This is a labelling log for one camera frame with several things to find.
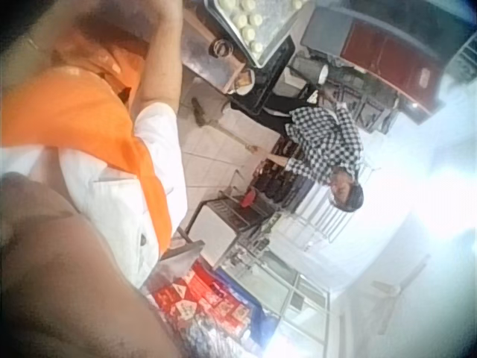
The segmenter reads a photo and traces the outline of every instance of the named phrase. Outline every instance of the black and white checkered shirt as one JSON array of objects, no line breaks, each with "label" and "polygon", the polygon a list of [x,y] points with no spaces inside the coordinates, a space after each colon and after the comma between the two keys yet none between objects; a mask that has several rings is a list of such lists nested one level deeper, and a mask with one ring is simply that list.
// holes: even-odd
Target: black and white checkered shirt
[{"label": "black and white checkered shirt", "polygon": [[332,168],[339,166],[356,179],[363,145],[345,103],[336,104],[336,118],[320,107],[302,107],[290,114],[293,123],[286,125],[286,131],[301,146],[305,157],[290,158],[285,170],[327,185]]}]

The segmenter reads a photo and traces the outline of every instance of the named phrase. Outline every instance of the baking tray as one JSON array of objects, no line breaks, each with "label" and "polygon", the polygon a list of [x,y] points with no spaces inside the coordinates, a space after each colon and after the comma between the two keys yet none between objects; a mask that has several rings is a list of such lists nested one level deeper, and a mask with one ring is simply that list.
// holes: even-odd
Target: baking tray
[{"label": "baking tray", "polygon": [[254,13],[262,15],[263,23],[255,28],[255,41],[263,44],[263,52],[256,57],[242,39],[240,30],[233,24],[232,19],[237,13],[247,14],[237,1],[236,9],[228,14],[224,11],[218,0],[204,0],[206,9],[215,17],[227,33],[236,41],[236,44],[247,56],[247,59],[257,68],[263,68],[275,51],[287,37],[294,22],[297,20],[300,10],[295,10],[291,0],[256,0]]}]

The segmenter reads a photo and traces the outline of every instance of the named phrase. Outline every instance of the white chef jacket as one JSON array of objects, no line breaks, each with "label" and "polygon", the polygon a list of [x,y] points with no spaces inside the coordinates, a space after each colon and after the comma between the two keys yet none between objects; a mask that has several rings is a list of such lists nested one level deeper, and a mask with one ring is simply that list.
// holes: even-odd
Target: white chef jacket
[{"label": "white chef jacket", "polygon": [[[174,232],[187,211],[176,114],[167,104],[153,103],[136,118],[134,135],[151,155]],[[42,145],[2,148],[0,174],[29,176],[43,150]],[[125,277],[141,286],[159,259],[159,243],[139,180],[82,151],[59,149],[58,157],[73,204],[105,238]]]}]

